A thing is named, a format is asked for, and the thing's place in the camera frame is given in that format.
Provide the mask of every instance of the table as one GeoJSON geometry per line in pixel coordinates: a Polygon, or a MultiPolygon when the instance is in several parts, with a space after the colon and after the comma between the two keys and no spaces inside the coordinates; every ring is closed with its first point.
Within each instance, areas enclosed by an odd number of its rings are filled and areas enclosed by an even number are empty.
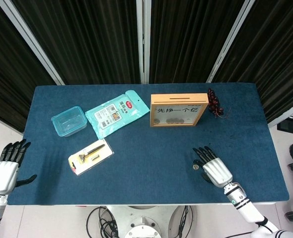
{"type": "Polygon", "coordinates": [[[192,169],[192,147],[208,145],[224,161],[251,201],[288,200],[255,84],[185,83],[149,85],[40,86],[34,93],[24,138],[31,141],[18,174],[36,180],[16,188],[11,205],[199,204],[228,202],[192,169]],[[127,90],[150,106],[152,93],[201,93],[211,87],[229,112],[225,119],[205,111],[196,127],[150,127],[149,114],[106,137],[115,154],[76,176],[69,155],[97,137],[87,127],[59,137],[51,117],[80,106],[84,112],[127,90]]]}

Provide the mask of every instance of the teal plastic bag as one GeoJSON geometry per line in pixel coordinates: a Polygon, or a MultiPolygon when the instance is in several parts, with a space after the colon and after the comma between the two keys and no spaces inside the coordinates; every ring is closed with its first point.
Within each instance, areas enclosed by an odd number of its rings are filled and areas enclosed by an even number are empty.
{"type": "Polygon", "coordinates": [[[129,90],[85,113],[98,139],[115,132],[139,119],[150,109],[134,90],[129,90]]]}

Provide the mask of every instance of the robotic arm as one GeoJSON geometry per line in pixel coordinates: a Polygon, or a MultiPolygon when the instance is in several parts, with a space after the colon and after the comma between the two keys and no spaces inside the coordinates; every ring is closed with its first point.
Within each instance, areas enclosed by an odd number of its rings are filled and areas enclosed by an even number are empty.
{"type": "Polygon", "coordinates": [[[10,194],[15,187],[29,184],[36,179],[36,175],[29,179],[16,181],[18,170],[22,164],[24,154],[30,146],[30,142],[26,140],[8,144],[2,151],[0,157],[0,222],[7,205],[7,195],[10,194]]]}
{"type": "Polygon", "coordinates": [[[251,233],[252,238],[293,238],[293,233],[279,229],[264,217],[247,197],[245,191],[236,182],[232,182],[232,174],[220,158],[207,146],[193,148],[199,156],[194,160],[193,169],[202,167],[203,178],[217,187],[224,188],[224,194],[231,201],[246,222],[256,223],[259,227],[251,233]]]}

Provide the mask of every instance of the clear plastic box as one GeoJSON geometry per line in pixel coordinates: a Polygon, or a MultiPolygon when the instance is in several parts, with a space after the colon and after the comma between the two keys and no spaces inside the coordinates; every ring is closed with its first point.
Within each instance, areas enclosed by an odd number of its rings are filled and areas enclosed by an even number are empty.
{"type": "Polygon", "coordinates": [[[59,136],[70,136],[87,126],[87,118],[79,106],[72,107],[52,117],[52,122],[59,136]]]}

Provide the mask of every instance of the gray floor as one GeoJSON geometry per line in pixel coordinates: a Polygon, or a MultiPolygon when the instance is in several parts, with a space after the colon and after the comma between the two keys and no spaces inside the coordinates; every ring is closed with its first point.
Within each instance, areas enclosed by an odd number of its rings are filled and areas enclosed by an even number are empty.
{"type": "MultiPolygon", "coordinates": [[[[256,204],[257,208],[280,229],[293,232],[293,222],[285,219],[284,214],[293,210],[293,172],[287,164],[292,162],[289,146],[293,143],[293,134],[271,128],[278,159],[290,194],[288,202],[276,204],[256,204]]],[[[21,135],[0,124],[0,152],[21,135]]],[[[94,207],[76,206],[7,206],[0,226],[0,238],[85,238],[85,221],[94,207]]],[[[179,208],[171,219],[170,237],[178,230],[182,209],[179,208]]],[[[98,219],[94,215],[89,221],[89,231],[93,237],[99,238],[98,219]]],[[[185,229],[188,229],[190,218],[185,229]]],[[[194,221],[190,238],[222,238],[229,235],[251,231],[256,225],[243,221],[237,211],[229,204],[206,204],[194,207],[194,221]]]]}

